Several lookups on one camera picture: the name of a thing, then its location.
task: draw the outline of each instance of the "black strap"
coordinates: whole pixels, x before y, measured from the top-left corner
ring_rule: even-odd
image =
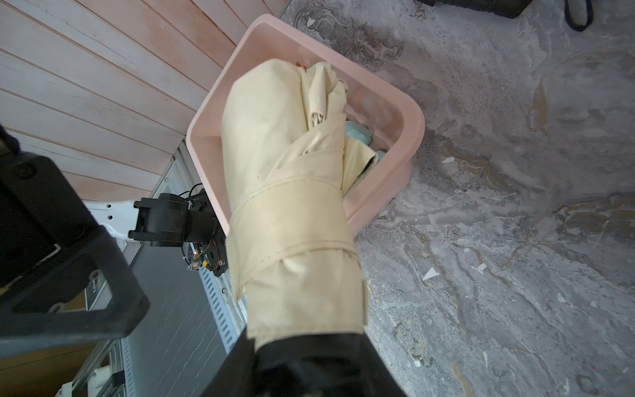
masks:
[[[585,25],[576,24],[571,18],[571,11],[569,10],[569,0],[565,0],[565,21],[569,27],[576,32],[582,32],[584,29],[588,28],[590,24],[593,23],[593,5],[591,4],[591,0],[586,0],[587,2],[587,23]]]

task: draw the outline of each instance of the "marble floor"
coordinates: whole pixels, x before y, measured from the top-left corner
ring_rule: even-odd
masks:
[[[410,396],[635,395],[635,3],[594,1],[583,33],[563,4],[283,15],[424,110],[410,184],[356,240]]]

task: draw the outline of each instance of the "black wire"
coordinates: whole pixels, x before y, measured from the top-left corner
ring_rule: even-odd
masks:
[[[218,252],[216,240],[214,240],[214,246],[216,247],[216,267],[214,267],[211,271],[217,270],[220,267],[220,253]]]
[[[188,195],[187,195],[187,197],[190,197],[190,196],[192,195],[192,192],[194,191],[194,189],[195,189],[197,186],[200,186],[200,185],[202,185],[202,184],[196,184],[196,185],[192,186],[192,189],[190,189],[190,194],[188,194]]]
[[[188,198],[186,198],[186,201],[192,201],[193,199],[197,199],[199,197],[205,196],[207,193],[205,193],[205,188],[201,189],[200,192],[196,193],[193,196],[189,196]]]

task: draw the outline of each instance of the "cable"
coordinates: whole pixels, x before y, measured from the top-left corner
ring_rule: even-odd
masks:
[[[591,0],[586,0],[587,3],[587,22],[584,25],[576,24],[571,17],[571,11],[569,10],[569,0],[565,0],[565,21],[569,27],[576,32],[582,32],[593,23],[593,4]]]
[[[205,249],[204,249],[203,251],[201,251],[198,255],[196,255],[196,256],[194,257],[194,259],[192,259],[192,263],[195,263],[195,262],[196,262],[196,260],[197,260],[198,258],[200,258],[200,256],[201,256],[202,254],[204,254],[205,252],[207,252],[207,250],[208,250],[208,249],[210,249],[210,247],[211,247],[211,240],[210,240],[210,244],[208,244],[207,248],[205,248]]]
[[[216,267],[214,267],[211,271],[217,270],[220,267],[220,254],[218,253],[218,245],[216,244],[216,240],[214,240],[214,246],[216,247]]]
[[[202,188],[200,192],[196,193],[193,196],[189,196],[185,200],[186,201],[192,201],[193,199],[197,199],[197,198],[202,197],[202,196],[207,196],[207,192],[205,191],[205,188]]]
[[[194,189],[195,189],[197,186],[200,186],[200,185],[202,185],[202,184],[196,184],[196,185],[192,186],[192,189],[190,189],[190,194],[188,194],[188,195],[187,195],[187,197],[192,196],[192,192],[194,191]]]

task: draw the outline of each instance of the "gray metal panel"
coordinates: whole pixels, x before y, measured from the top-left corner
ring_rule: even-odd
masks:
[[[236,341],[238,341],[239,333],[234,326],[229,310],[227,309],[227,300],[231,299],[227,292],[222,293],[221,288],[216,282],[216,276],[210,271],[199,271],[205,295],[210,303],[211,313],[214,315],[216,326],[220,332],[220,338],[225,347],[225,352],[229,354]]]
[[[126,339],[135,397],[197,396],[225,358],[200,277],[185,267],[179,248],[149,245],[133,264],[150,299],[150,311]]]

